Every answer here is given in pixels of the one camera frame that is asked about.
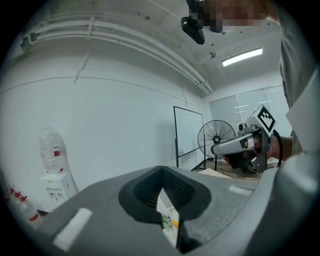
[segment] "electric fan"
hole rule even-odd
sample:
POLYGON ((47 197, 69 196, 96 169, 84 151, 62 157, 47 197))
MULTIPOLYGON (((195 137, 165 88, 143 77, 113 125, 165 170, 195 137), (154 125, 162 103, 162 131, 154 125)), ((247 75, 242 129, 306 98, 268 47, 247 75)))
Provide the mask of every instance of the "electric fan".
POLYGON ((211 152, 214 144, 223 143, 234 139, 236 133, 232 126, 222 120, 212 120, 207 122, 198 133, 198 145, 201 151, 209 158, 215 159, 214 169, 217 170, 217 159, 221 155, 215 155, 211 152))

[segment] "metal bracket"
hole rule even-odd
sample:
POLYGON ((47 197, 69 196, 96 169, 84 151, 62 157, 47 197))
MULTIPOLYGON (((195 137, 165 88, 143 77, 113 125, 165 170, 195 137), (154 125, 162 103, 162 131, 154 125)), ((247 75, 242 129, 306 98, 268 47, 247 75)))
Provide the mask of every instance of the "metal bracket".
POLYGON ((200 84, 198 85, 198 87, 204 86, 204 85, 206 85, 207 83, 208 83, 208 81, 202 82, 202 83, 200 83, 200 84))
POLYGON ((213 59, 217 56, 217 54, 213 51, 210 52, 210 58, 213 59))
POLYGON ((48 22, 46 20, 42 20, 37 25, 39 25, 40 27, 48 26, 48 22))
POLYGON ((92 28, 93 28, 93 26, 94 26, 94 22, 95 22, 95 17, 92 16, 92 17, 90 18, 90 23, 89 23, 89 27, 88 27, 88 34, 87 34, 87 36, 86 36, 86 39, 87 39, 87 40, 90 40, 92 28))
POLYGON ((79 64, 78 72, 76 73, 75 78, 74 78, 74 82, 73 82, 74 84, 75 84, 76 81, 78 80, 78 77, 79 77, 79 75, 80 75, 80 72, 81 72, 82 70, 84 70, 85 65, 86 65, 86 63, 87 63, 87 61, 88 61, 88 58, 89 58, 89 54, 90 54, 90 52, 87 51, 87 52, 85 53, 85 55, 83 56, 83 58, 82 58, 82 60, 81 60, 81 62, 80 62, 80 64, 79 64))
POLYGON ((187 97, 186 97, 186 88, 183 87, 183 97, 184 97, 184 100, 185 100, 185 106, 187 106, 187 97))
POLYGON ((197 87, 199 87, 202 91, 204 91, 204 93, 206 95, 210 95, 210 93, 207 91, 207 89, 204 87, 204 85, 205 85, 205 83, 202 82, 202 83, 198 84, 197 87))
POLYGON ((26 36, 26 38, 28 38, 28 40, 29 40, 29 44, 32 46, 34 43, 35 43, 35 41, 36 41, 36 34, 32 34, 32 37, 34 38, 34 40, 32 40, 31 39, 31 34, 28 34, 27 36, 26 36))

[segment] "fluorescent light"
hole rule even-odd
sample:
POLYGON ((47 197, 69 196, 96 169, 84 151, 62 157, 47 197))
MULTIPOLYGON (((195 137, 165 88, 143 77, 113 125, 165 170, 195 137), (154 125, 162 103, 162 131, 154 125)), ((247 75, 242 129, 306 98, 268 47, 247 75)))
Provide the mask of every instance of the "fluorescent light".
POLYGON ((249 105, 236 106, 235 109, 242 108, 242 107, 246 107, 246 106, 249 106, 249 105))
POLYGON ((274 89, 274 90, 268 90, 268 92, 274 92, 274 91, 283 91, 282 89, 278 88, 278 89, 274 89))
POLYGON ((233 56, 231 58, 225 59, 222 61, 222 65, 225 67, 225 66, 228 66, 232 63, 239 62, 239 61, 245 60, 247 58, 251 58, 253 56, 257 56, 257 55, 261 55, 261 54, 262 54, 262 48, 254 49, 254 50, 247 51, 247 52, 241 53, 239 55, 233 56))
POLYGON ((266 102, 271 102, 271 100, 262 101, 262 102, 259 102, 259 104, 261 104, 261 103, 266 103, 266 102))

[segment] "fan stand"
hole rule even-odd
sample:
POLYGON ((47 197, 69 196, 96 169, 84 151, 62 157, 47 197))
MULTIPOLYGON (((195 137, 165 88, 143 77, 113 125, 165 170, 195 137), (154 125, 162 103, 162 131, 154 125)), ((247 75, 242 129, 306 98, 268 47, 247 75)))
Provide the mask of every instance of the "fan stand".
MULTIPOLYGON (((221 141, 221 138, 218 136, 218 135, 215 135, 213 138, 212 138, 212 140, 213 140, 213 144, 219 144, 220 143, 220 141, 221 141)), ((214 170, 215 171, 217 171, 217 155, 215 154, 214 155, 214 170)))

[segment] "plastic bottle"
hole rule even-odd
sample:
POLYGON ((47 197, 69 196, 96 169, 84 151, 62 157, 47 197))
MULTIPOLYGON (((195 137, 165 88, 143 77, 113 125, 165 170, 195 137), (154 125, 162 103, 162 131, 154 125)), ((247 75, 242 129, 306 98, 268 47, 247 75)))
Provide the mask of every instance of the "plastic bottle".
POLYGON ((57 174, 69 169, 64 143, 52 127, 45 127, 39 133, 40 156, 45 170, 57 174))
POLYGON ((37 223, 40 219, 41 216, 39 212, 34 208, 32 203, 27 200, 27 196, 22 197, 20 199, 20 213, 31 223, 35 224, 37 223))
POLYGON ((16 191, 11 187, 9 190, 10 202, 13 202, 15 200, 15 193, 16 193, 16 191))
POLYGON ((17 213, 20 213, 21 197, 22 197, 22 195, 21 195, 20 191, 14 193, 14 198, 13 198, 12 204, 13 204, 13 208, 15 209, 15 211, 17 213))

